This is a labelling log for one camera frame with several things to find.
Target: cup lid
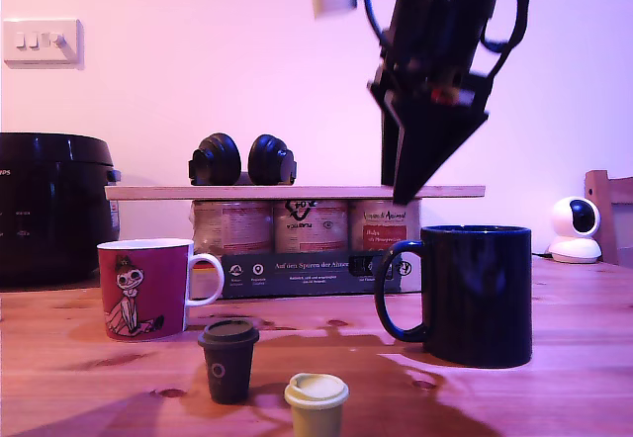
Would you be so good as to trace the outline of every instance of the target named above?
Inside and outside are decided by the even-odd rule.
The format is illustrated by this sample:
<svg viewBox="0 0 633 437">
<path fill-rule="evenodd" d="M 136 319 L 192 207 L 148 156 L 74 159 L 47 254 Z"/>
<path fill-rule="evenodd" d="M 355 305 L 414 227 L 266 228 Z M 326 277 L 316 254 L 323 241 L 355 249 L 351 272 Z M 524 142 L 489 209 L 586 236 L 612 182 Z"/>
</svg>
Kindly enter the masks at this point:
<svg viewBox="0 0 633 437">
<path fill-rule="evenodd" d="M 323 410 L 347 401 L 349 387 L 333 375 L 299 373 L 290 379 L 284 391 L 289 405 L 301 409 Z"/>
<path fill-rule="evenodd" d="M 198 344 L 204 348 L 222 349 L 252 345 L 257 340 L 259 331 L 250 321 L 230 318 L 207 325 L 198 337 Z"/>
</svg>

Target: mug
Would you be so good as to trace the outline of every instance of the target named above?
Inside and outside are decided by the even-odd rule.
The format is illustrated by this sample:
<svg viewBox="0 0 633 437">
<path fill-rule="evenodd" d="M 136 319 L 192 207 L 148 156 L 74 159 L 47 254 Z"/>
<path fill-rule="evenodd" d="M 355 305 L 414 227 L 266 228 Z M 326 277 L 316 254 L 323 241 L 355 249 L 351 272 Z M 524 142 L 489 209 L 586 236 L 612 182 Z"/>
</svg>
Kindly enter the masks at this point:
<svg viewBox="0 0 633 437">
<path fill-rule="evenodd" d="M 423 342 L 433 356 L 477 368 L 509 368 L 532 356 L 531 231 L 524 227 L 423 227 L 421 241 L 400 241 L 376 270 L 374 299 L 385 329 Z M 403 252 L 421 259 L 422 323 L 402 330 L 385 304 L 385 277 Z"/>
<path fill-rule="evenodd" d="M 113 241 L 97 248 L 106 332 L 115 340 L 144 341 L 184 331 L 187 307 L 211 304 L 225 284 L 218 258 L 194 255 L 190 239 Z M 217 288 L 210 297 L 192 301 L 192 269 L 201 261 L 217 269 Z"/>
</svg>

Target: wooden shelf board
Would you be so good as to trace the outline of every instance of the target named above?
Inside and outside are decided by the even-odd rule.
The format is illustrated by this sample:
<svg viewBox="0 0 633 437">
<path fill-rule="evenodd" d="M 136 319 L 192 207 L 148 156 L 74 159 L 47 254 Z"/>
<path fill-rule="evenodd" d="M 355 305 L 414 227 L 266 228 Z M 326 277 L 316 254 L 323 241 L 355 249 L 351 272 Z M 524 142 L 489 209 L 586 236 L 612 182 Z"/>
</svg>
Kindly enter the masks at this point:
<svg viewBox="0 0 633 437">
<path fill-rule="evenodd" d="M 416 198 L 478 198 L 486 193 L 483 185 L 425 186 Z M 385 186 L 107 186 L 106 198 L 119 201 L 147 200 L 312 200 L 390 199 L 393 190 Z"/>
</svg>

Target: headphone ear cup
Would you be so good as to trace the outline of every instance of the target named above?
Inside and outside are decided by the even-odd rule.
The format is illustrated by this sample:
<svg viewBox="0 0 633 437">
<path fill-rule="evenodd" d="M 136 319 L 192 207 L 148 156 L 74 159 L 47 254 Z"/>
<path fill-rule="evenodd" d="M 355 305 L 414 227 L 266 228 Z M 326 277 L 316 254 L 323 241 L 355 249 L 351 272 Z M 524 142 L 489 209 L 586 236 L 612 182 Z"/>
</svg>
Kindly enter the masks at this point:
<svg viewBox="0 0 633 437">
<path fill-rule="evenodd" d="M 189 162 L 192 185 L 233 185 L 240 173 L 237 145 L 222 132 L 204 138 Z"/>
<path fill-rule="evenodd" d="M 248 176 L 255 185 L 294 183 L 297 163 L 293 152 L 280 138 L 260 135 L 248 152 Z"/>
</svg>

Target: rice cooker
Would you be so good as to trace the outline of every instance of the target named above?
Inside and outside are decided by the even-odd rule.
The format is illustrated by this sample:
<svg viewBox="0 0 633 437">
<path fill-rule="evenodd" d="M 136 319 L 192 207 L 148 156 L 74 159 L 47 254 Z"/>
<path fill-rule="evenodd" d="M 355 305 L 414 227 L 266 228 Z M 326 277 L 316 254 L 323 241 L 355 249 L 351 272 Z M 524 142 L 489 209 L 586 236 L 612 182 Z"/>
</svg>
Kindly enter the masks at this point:
<svg viewBox="0 0 633 437">
<path fill-rule="evenodd" d="M 103 140 L 0 132 L 0 286 L 90 277 L 97 244 L 119 238 L 104 189 L 119 180 Z"/>
</svg>

